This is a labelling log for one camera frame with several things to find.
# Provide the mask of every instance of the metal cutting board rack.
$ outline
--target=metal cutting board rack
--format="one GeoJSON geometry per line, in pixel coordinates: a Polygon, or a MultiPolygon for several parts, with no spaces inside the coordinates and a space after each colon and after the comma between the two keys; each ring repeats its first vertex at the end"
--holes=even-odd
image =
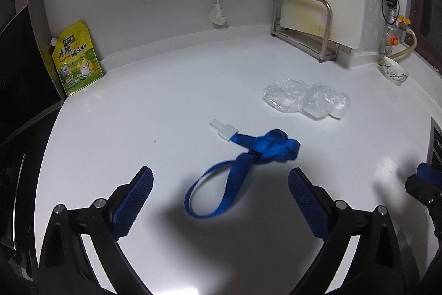
{"type": "Polygon", "coordinates": [[[333,13],[332,7],[326,0],[314,0],[324,5],[327,10],[327,22],[325,24],[324,37],[288,29],[281,26],[281,11],[279,0],[273,0],[273,17],[271,35],[275,36],[290,45],[305,51],[307,54],[319,60],[320,63],[326,60],[336,60],[340,44],[330,40],[330,29],[332,28],[333,13]]]}

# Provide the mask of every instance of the seasoning packet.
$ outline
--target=seasoning packet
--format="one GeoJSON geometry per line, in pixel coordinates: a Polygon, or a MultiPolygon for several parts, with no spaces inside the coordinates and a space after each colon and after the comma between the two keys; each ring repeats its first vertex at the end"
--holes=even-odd
{"type": "Polygon", "coordinates": [[[61,32],[52,54],[66,95],[72,95],[103,76],[85,22],[61,32]]]}

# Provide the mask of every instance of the blue lanyard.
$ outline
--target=blue lanyard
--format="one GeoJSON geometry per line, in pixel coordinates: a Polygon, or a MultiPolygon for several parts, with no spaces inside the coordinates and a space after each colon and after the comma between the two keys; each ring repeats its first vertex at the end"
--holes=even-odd
{"type": "Polygon", "coordinates": [[[184,208],[186,212],[194,218],[207,219],[224,213],[235,201],[252,164],[266,164],[274,160],[284,163],[288,160],[295,160],[300,147],[297,140],[288,138],[287,134],[279,129],[271,130],[263,137],[251,137],[236,132],[233,136],[225,139],[233,141],[249,149],[249,151],[248,153],[240,154],[236,160],[227,160],[215,164],[189,188],[184,198],[184,208]],[[190,205],[190,199],[195,187],[212,172],[226,167],[230,167],[230,172],[227,177],[224,196],[220,205],[212,213],[206,215],[196,214],[190,205]]]}

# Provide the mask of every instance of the black cable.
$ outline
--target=black cable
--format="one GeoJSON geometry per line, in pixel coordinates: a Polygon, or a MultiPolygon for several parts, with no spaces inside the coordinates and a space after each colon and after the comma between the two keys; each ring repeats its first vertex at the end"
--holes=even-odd
{"type": "Polygon", "coordinates": [[[396,0],[397,1],[397,13],[396,13],[396,18],[395,18],[395,20],[392,22],[392,23],[390,23],[390,22],[388,22],[387,21],[387,18],[385,17],[385,13],[384,13],[384,0],[382,0],[382,2],[381,2],[381,9],[382,9],[382,16],[384,17],[384,20],[385,20],[385,22],[388,24],[388,25],[393,25],[393,24],[395,24],[396,23],[396,21],[397,21],[397,18],[399,17],[399,12],[401,11],[401,3],[399,2],[399,0],[396,0]]]}

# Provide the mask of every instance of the white ceramic bowl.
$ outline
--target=white ceramic bowl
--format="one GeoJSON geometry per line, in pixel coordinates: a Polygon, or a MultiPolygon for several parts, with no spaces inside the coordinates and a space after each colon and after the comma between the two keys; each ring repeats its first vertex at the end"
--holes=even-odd
{"type": "Polygon", "coordinates": [[[410,76],[410,74],[393,59],[385,56],[383,60],[384,64],[382,67],[384,68],[384,75],[393,84],[401,85],[410,76]]]}

